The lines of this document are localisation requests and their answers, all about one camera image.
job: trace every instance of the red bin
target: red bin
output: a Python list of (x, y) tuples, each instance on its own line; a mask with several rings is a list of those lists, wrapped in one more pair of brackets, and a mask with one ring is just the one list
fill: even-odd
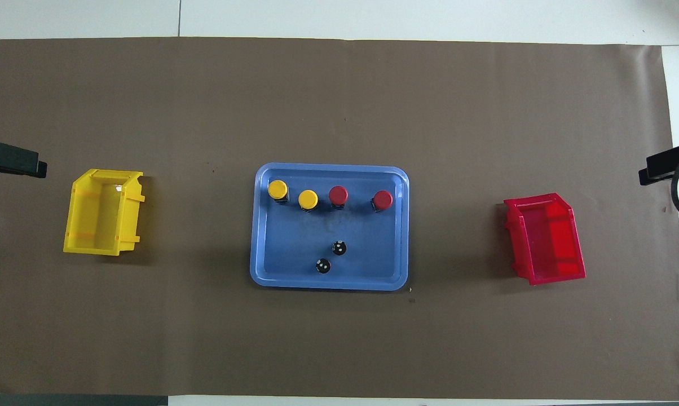
[(572, 208), (557, 193), (510, 198), (508, 221), (518, 277), (530, 285), (585, 277)]

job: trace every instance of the black object with white dots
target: black object with white dots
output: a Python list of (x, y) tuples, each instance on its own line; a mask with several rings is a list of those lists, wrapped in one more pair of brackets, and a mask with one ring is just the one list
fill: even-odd
[(332, 265), (329, 263), (327, 258), (321, 258), (319, 261), (317, 261), (316, 268), (319, 273), (326, 274), (329, 272), (329, 269), (332, 268)]
[(332, 252), (334, 252), (335, 255), (343, 255), (347, 252), (347, 244), (345, 244), (344, 241), (335, 241), (334, 244), (332, 244)]

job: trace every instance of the plastic storage bin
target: plastic storage bin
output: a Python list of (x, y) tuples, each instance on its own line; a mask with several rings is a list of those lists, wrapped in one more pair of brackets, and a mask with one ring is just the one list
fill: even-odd
[(64, 252), (119, 255), (139, 242), (141, 172), (90, 169), (71, 190)]
[(508, 221), (513, 269), (530, 285), (585, 277), (572, 208), (557, 193), (511, 198)]

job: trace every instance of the blue tray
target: blue tray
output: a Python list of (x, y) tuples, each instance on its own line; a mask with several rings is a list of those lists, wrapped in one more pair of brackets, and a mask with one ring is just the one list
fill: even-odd
[[(289, 187), (289, 201), (267, 193), (275, 179)], [(350, 194), (344, 210), (329, 203), (337, 185)], [(319, 206), (303, 211), (297, 196), (311, 189)], [(393, 205), (375, 213), (370, 200), (387, 190)], [(347, 253), (332, 253), (344, 241)], [(397, 167), (365, 165), (267, 164), (254, 178), (250, 273), (260, 285), (283, 288), (397, 290), (407, 281), (409, 178)], [(321, 258), (332, 263), (317, 272)]]

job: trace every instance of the black clip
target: black clip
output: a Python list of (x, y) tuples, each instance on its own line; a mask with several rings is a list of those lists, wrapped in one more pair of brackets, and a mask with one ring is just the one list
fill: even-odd
[(0, 142), (0, 173), (46, 177), (46, 162), (38, 160), (38, 152)]
[(638, 172), (641, 185), (646, 186), (660, 180), (671, 179), (670, 196), (673, 205), (679, 211), (678, 180), (679, 180), (679, 147), (668, 149), (646, 158), (646, 169)]

